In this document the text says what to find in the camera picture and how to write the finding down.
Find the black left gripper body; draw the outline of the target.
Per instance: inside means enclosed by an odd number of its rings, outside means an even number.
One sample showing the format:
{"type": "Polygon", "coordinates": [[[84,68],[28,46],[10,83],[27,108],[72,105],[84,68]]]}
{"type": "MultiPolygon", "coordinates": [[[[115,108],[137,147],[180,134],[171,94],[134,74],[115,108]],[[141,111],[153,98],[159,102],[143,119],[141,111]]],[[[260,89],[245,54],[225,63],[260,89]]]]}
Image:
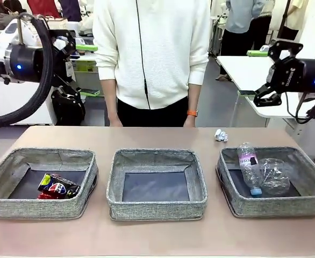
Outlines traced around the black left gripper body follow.
{"type": "MultiPolygon", "coordinates": [[[[53,73],[67,80],[65,58],[53,46],[53,73]]],[[[43,49],[27,45],[14,45],[10,54],[10,67],[15,79],[39,83],[43,69],[43,49]]]]}

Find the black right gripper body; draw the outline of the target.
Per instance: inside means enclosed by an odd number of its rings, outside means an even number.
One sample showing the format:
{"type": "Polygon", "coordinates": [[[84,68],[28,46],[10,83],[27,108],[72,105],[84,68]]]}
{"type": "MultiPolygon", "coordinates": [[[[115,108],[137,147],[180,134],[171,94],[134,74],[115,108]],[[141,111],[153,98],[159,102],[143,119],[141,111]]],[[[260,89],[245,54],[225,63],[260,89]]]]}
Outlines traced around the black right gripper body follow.
{"type": "Polygon", "coordinates": [[[267,88],[284,92],[315,93],[315,59],[287,57],[269,69],[267,88]]]}

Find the person's left hand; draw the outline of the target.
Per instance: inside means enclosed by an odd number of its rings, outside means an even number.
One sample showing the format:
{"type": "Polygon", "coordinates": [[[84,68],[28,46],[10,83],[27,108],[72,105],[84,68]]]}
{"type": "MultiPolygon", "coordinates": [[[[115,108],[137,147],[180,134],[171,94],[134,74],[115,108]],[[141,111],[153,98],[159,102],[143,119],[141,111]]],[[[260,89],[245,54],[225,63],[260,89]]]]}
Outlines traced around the person's left hand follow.
{"type": "Polygon", "coordinates": [[[186,120],[185,120],[185,122],[184,122],[183,127],[185,127],[185,128],[194,128],[194,127],[196,127],[196,117],[192,116],[192,115],[188,115],[186,120]]]}

